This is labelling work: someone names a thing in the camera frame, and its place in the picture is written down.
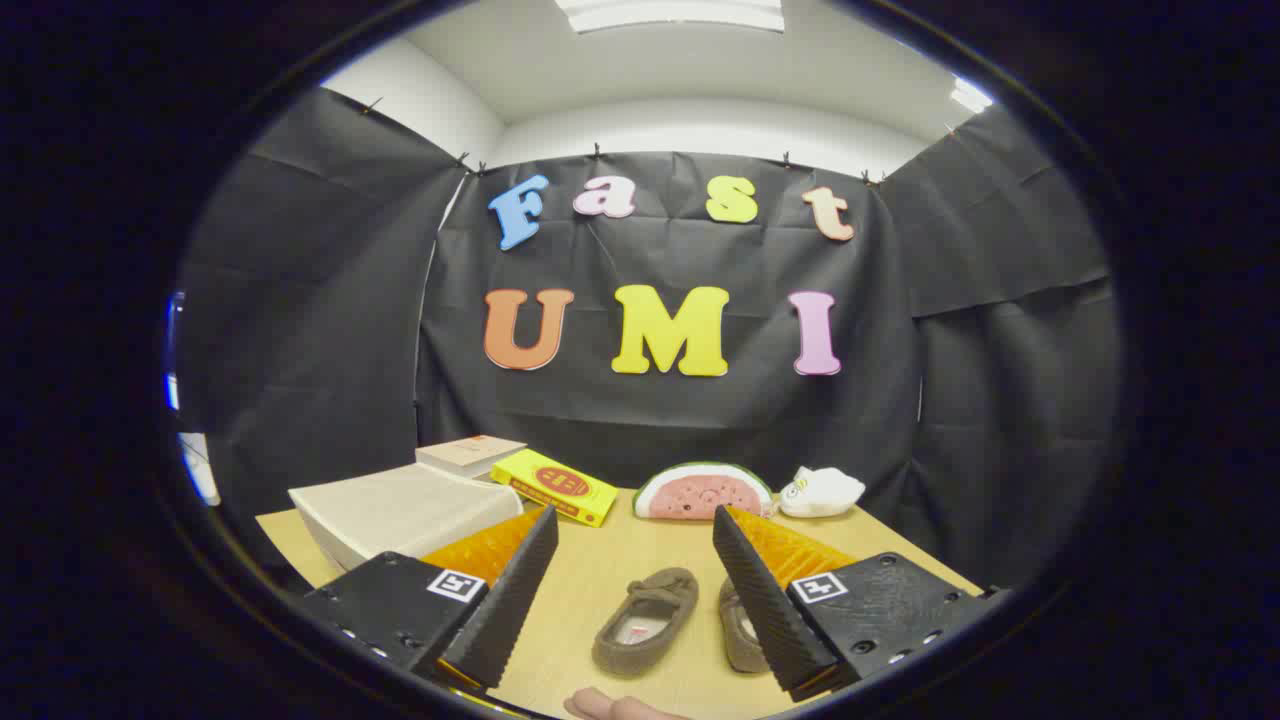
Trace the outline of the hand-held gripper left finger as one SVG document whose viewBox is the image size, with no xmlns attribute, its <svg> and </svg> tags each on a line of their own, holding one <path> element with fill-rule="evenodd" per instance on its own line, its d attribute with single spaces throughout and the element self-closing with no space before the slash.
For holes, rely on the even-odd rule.
<svg viewBox="0 0 1280 720">
<path fill-rule="evenodd" d="M 484 694 L 500 684 L 558 539 L 556 511 L 529 510 L 422 559 L 381 552 L 300 605 L 383 664 Z"/>
</svg>

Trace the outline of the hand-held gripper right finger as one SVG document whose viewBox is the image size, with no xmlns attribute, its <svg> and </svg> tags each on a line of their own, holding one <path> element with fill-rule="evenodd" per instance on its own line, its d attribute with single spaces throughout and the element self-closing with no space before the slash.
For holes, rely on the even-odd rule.
<svg viewBox="0 0 1280 720">
<path fill-rule="evenodd" d="M 965 630 L 1004 602 L 895 552 L 854 559 L 733 506 L 713 544 L 780 688 L 800 702 L 864 682 Z"/>
</svg>

